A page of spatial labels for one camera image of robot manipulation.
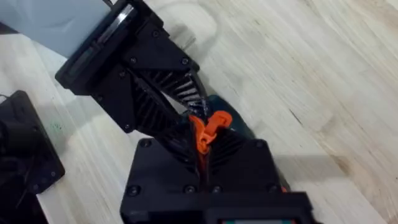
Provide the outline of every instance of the gray panel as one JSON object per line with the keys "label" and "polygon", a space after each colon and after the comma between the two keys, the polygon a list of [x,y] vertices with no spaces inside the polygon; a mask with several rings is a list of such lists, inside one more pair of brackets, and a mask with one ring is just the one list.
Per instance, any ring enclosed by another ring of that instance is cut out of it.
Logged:
{"label": "gray panel", "polygon": [[69,57],[109,11],[101,0],[1,0],[0,22]]}

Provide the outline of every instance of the black 3d printed part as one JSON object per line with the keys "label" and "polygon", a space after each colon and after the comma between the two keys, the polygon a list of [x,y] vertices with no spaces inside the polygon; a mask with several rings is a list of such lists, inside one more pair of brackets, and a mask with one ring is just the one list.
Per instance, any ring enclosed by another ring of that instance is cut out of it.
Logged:
{"label": "black 3d printed part", "polygon": [[65,174],[25,92],[17,91],[0,104],[0,133],[1,177],[22,175],[26,189],[39,194]]}
{"label": "black 3d printed part", "polygon": [[282,193],[265,141],[222,130],[211,144],[203,178],[193,167],[197,159],[190,128],[180,124],[139,142],[120,210],[125,224],[316,223],[305,193]]}
{"label": "black 3d printed part", "polygon": [[180,120],[163,93],[204,120],[210,114],[197,71],[143,1],[119,0],[55,78],[91,95],[125,132],[154,136]]}

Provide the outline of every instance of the black screw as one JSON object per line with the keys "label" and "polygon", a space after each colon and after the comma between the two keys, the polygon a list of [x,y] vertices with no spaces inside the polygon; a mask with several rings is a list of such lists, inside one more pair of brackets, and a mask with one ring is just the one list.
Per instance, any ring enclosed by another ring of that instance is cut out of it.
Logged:
{"label": "black screw", "polygon": [[140,142],[140,145],[142,147],[149,147],[152,144],[152,141],[150,141],[150,139],[143,139]]}
{"label": "black screw", "polygon": [[121,73],[119,73],[120,78],[124,78],[126,77],[126,72],[122,71]]}
{"label": "black screw", "polygon": [[258,140],[258,141],[256,142],[256,147],[263,147],[263,146],[264,146],[264,142],[263,142],[263,141]]}
{"label": "black screw", "polygon": [[277,191],[278,191],[278,186],[275,185],[275,184],[270,184],[270,185],[268,185],[268,186],[266,187],[266,190],[267,190],[269,193],[274,193],[274,192],[277,192]]}
{"label": "black screw", "polygon": [[140,191],[141,191],[141,188],[139,186],[133,185],[129,188],[129,190],[127,191],[127,194],[130,197],[135,197],[135,196],[139,195]]}
{"label": "black screw", "polygon": [[152,36],[153,36],[153,37],[158,37],[158,36],[159,36],[159,31],[154,30],[154,31],[152,32]]}
{"label": "black screw", "polygon": [[221,191],[223,191],[223,189],[220,186],[215,186],[215,187],[213,187],[213,190],[211,191],[211,193],[218,194],[218,193],[221,193]]}
{"label": "black screw", "polygon": [[184,188],[184,192],[186,194],[192,194],[192,193],[195,193],[196,191],[197,191],[196,188],[192,185],[188,185]]}
{"label": "black screw", "polygon": [[181,64],[183,64],[183,65],[188,65],[188,63],[189,63],[189,59],[187,59],[187,58],[183,58],[181,60]]}

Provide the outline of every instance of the wood grain surface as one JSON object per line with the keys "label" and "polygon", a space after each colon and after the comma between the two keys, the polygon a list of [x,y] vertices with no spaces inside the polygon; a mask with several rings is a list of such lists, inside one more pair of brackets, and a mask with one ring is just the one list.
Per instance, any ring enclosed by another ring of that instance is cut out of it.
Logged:
{"label": "wood grain surface", "polygon": [[[268,141],[325,223],[398,224],[398,0],[148,0],[201,78]],[[66,168],[50,223],[122,223],[143,135],[54,79],[65,58],[0,35],[0,93],[28,92]]]}

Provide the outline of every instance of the orange plastic part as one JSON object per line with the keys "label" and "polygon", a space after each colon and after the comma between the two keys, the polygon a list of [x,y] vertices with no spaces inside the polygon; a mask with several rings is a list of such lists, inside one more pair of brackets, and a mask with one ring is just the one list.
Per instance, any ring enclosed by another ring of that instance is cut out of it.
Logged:
{"label": "orange plastic part", "polygon": [[232,123],[232,116],[225,111],[216,111],[209,118],[206,126],[200,118],[194,115],[190,115],[189,119],[195,125],[197,150],[203,155],[209,152],[208,145],[217,137],[218,128],[227,128]]}

